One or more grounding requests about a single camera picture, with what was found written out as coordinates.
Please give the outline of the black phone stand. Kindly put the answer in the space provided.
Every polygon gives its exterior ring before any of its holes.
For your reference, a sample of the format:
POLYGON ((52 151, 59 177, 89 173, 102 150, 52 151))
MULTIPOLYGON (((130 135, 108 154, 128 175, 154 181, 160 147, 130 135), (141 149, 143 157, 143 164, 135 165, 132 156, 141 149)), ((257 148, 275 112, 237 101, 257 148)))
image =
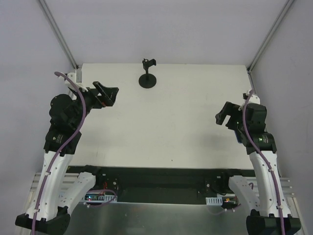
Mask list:
POLYGON ((153 74, 149 73, 149 67, 157 65, 156 59, 143 59, 142 65, 145 73, 140 76, 138 83, 142 88, 150 89, 157 84, 156 77, 153 74))

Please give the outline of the blue black smartphone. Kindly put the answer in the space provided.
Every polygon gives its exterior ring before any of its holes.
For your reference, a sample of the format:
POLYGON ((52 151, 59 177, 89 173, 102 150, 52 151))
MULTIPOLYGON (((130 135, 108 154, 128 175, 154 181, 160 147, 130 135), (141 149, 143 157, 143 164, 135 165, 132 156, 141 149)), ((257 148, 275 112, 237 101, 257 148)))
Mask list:
POLYGON ((237 138, 238 143, 242 143, 242 133, 239 130, 235 130, 235 136, 237 138))

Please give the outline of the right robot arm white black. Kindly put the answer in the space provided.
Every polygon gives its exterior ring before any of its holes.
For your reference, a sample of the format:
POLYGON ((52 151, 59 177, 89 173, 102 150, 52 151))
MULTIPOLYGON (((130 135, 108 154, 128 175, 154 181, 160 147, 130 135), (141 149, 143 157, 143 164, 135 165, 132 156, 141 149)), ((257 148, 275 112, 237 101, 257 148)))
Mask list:
POLYGON ((244 107, 226 102, 216 114, 216 123, 235 132, 252 163, 257 192, 242 176, 227 176, 220 180, 221 190, 234 192, 244 208, 246 229, 250 235, 294 235, 301 229, 299 218, 292 216, 280 182, 276 144, 272 134, 266 131, 265 106, 250 103, 244 107))

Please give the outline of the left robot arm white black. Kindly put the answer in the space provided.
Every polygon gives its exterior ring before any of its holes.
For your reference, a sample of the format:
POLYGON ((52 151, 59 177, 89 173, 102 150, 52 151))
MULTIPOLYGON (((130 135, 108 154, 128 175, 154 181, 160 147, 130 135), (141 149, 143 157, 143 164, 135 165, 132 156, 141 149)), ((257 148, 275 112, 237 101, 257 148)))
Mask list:
POLYGON ((87 165, 64 196, 59 196, 85 118, 92 109, 113 106, 119 92, 117 87, 105 87, 97 81, 93 86, 80 87, 78 91, 71 88, 76 99, 60 94, 51 100, 50 128, 45 137, 39 184, 27 211, 17 216, 16 226, 48 235, 62 235, 68 228, 72 212, 86 193, 103 186, 104 180, 98 175, 100 168, 87 165))

